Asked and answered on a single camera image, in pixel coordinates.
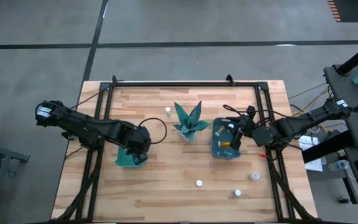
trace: artificial plant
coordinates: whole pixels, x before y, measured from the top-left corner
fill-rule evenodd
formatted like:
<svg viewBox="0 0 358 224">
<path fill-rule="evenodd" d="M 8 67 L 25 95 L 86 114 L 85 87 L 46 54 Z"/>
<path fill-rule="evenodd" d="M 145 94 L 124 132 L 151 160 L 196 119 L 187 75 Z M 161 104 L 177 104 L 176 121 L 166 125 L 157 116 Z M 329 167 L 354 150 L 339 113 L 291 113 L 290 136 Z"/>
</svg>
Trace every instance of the artificial plant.
<svg viewBox="0 0 358 224">
<path fill-rule="evenodd" d="M 211 125 L 207 121 L 199 121 L 201 116 L 201 101 L 193 109 L 193 111 L 191 111 L 190 115 L 187 115 L 186 111 L 177 103 L 175 103 L 175 109 L 177 111 L 180 124 L 174 124 L 173 126 L 189 141 L 193 140 L 197 131 L 202 131 Z"/>
</svg>

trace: black table leg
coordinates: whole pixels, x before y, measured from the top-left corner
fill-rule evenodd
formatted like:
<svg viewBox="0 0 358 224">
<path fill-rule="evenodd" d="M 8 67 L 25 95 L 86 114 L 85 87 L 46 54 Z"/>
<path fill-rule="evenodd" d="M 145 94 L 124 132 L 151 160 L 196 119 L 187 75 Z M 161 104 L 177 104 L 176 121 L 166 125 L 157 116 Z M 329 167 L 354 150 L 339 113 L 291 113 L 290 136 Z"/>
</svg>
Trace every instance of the black table leg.
<svg viewBox="0 0 358 224">
<path fill-rule="evenodd" d="M 345 147 L 354 146 L 353 138 L 349 130 L 323 141 L 302 152 L 305 163 L 319 159 L 332 152 L 339 151 Z"/>
</svg>

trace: concrete floor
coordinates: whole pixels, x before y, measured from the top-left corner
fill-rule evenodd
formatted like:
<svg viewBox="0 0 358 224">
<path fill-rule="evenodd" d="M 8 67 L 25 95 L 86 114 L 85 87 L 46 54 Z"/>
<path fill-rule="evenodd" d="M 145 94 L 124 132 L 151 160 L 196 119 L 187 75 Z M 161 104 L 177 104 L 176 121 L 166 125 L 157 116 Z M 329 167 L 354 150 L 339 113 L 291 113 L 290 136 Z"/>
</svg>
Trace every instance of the concrete floor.
<svg viewBox="0 0 358 224">
<path fill-rule="evenodd" d="M 101 4 L 0 0 L 0 44 L 90 44 Z M 358 40 L 358 23 L 335 22 L 325 0 L 109 0 L 99 42 L 256 40 Z M 323 83 L 324 67 L 357 51 L 358 45 L 98 49 L 89 79 L 222 80 L 230 73 L 236 80 L 284 80 L 293 96 Z M 34 108 L 42 100 L 74 105 L 88 54 L 0 50 L 0 145 L 31 155 L 24 166 L 12 163 L 18 174 L 4 181 L 0 223 L 50 218 L 67 142 L 59 129 L 35 125 Z M 322 90 L 290 102 L 303 107 Z M 346 196 L 341 180 L 310 181 L 320 218 L 358 223 L 358 205 L 336 203 Z"/>
</svg>

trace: wooden tabletop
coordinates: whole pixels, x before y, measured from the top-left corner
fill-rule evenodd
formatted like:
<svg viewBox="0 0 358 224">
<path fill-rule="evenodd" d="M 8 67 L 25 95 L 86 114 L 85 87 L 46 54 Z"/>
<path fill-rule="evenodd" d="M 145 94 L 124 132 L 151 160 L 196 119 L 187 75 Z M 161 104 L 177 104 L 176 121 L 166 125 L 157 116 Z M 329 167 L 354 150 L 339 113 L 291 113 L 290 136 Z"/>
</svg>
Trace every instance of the wooden tabletop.
<svg viewBox="0 0 358 224">
<path fill-rule="evenodd" d="M 80 101 L 97 93 L 99 83 L 85 82 Z M 273 109 L 291 115 L 284 82 L 268 81 L 268 85 Z M 94 97 L 83 103 L 78 111 L 93 116 L 96 100 Z M 145 118 L 160 118 L 168 126 L 168 135 L 164 142 L 151 145 L 146 165 L 136 169 L 116 166 L 117 146 L 106 143 L 94 222 L 277 221 L 267 161 L 259 157 L 264 154 L 264 147 L 257 147 L 253 140 L 242 138 L 241 157 L 218 159 L 211 153 L 211 126 L 198 132 L 193 142 L 182 140 L 173 127 L 179 123 L 173 102 L 182 105 L 189 113 L 200 100 L 203 101 L 201 119 L 210 123 L 217 117 L 236 116 L 225 110 L 223 104 L 238 110 L 245 110 L 248 105 L 257 108 L 255 91 L 251 87 L 114 88 L 111 119 L 139 124 Z M 172 109 L 170 117 L 165 114 L 167 106 Z M 164 128 L 158 121 L 147 121 L 144 126 L 152 141 L 163 137 Z M 73 141 L 67 153 L 79 147 L 79 143 Z M 288 147 L 283 157 L 291 191 L 310 214 L 317 216 L 300 150 Z M 78 193 L 85 158 L 86 150 L 82 150 L 65 161 L 52 218 L 61 215 Z M 252 172 L 258 172 L 261 178 L 251 181 L 249 174 Z M 196 180 L 203 181 L 202 187 L 196 186 Z M 240 197 L 233 196 L 236 189 L 242 191 Z M 280 198 L 285 211 L 282 191 Z M 88 210 L 88 199 L 89 196 L 84 211 Z"/>
</svg>

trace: white cap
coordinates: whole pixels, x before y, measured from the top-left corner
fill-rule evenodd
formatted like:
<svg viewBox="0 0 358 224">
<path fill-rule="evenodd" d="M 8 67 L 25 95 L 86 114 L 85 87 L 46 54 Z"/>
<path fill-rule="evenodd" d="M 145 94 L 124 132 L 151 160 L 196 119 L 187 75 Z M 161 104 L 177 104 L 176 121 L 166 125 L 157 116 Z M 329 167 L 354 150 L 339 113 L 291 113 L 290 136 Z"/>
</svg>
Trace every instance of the white cap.
<svg viewBox="0 0 358 224">
<path fill-rule="evenodd" d="M 237 189 L 234 191 L 235 196 L 241 196 L 241 190 Z"/>
<path fill-rule="evenodd" d="M 197 187 L 201 187 L 203 185 L 203 181 L 202 180 L 197 180 L 196 185 L 197 185 Z"/>
<path fill-rule="evenodd" d="M 249 175 L 249 179 L 251 179 L 251 180 L 257 180 L 259 178 L 260 178 L 260 175 L 258 172 L 253 172 Z"/>
</svg>

